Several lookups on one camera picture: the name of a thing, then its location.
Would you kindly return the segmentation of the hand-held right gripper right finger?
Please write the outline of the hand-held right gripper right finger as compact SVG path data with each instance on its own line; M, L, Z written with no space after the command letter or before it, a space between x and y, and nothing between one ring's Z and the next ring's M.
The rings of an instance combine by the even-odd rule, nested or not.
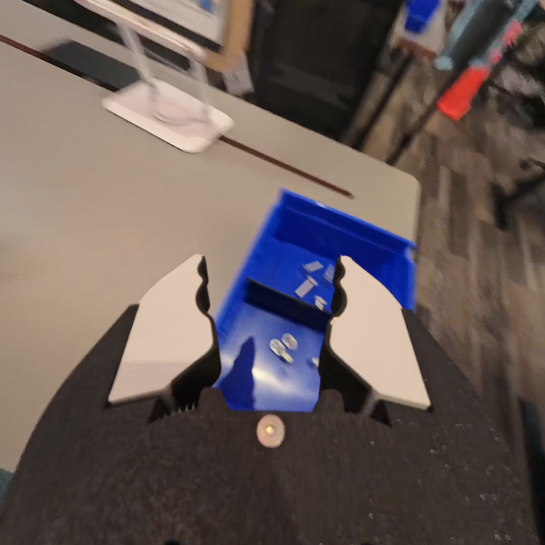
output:
M432 402L404 308L351 257L337 259L331 310L319 356L320 391L340 394L345 412L371 415L379 403L427 411Z

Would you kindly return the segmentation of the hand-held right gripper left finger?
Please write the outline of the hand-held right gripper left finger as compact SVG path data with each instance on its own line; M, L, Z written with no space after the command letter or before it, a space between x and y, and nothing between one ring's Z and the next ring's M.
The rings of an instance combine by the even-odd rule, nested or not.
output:
M198 405L221 374L208 269L193 255L142 296L119 363L109 404L162 398L169 406Z

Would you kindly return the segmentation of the blue plastic bin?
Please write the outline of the blue plastic bin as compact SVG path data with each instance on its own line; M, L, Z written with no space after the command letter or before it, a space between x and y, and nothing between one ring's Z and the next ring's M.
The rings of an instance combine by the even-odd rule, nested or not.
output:
M255 235L215 318L222 371L215 384L235 411L311 412L318 400L320 356L334 285L324 281L329 264L351 257L407 310L415 311L416 247L354 216L282 190ZM307 273L303 264L324 268ZM303 299L295 290L312 276L317 287ZM324 310L314 304L324 298ZM292 334L298 348L289 364L270 340Z

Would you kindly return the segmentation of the white stand base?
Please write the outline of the white stand base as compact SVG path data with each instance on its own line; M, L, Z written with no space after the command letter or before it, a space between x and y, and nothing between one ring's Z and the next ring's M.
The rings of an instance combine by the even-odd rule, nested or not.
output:
M108 112L190 154L207 150L234 126L230 116L211 105L203 64L189 58L200 92L196 98L155 78L138 34L124 25L117 26L131 51L139 80L102 100Z

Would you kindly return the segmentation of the orange traffic cone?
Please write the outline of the orange traffic cone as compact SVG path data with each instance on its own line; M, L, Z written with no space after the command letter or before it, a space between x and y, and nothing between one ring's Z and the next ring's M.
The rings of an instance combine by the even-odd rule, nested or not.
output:
M487 66L466 68L437 102L437 110L453 121L459 121L470 110L471 103L490 75Z

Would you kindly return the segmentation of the small blue bin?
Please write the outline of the small blue bin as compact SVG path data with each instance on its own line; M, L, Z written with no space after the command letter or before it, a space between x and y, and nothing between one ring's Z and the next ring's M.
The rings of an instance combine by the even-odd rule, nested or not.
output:
M407 1L404 30L413 34L421 34L433 19L441 1Z

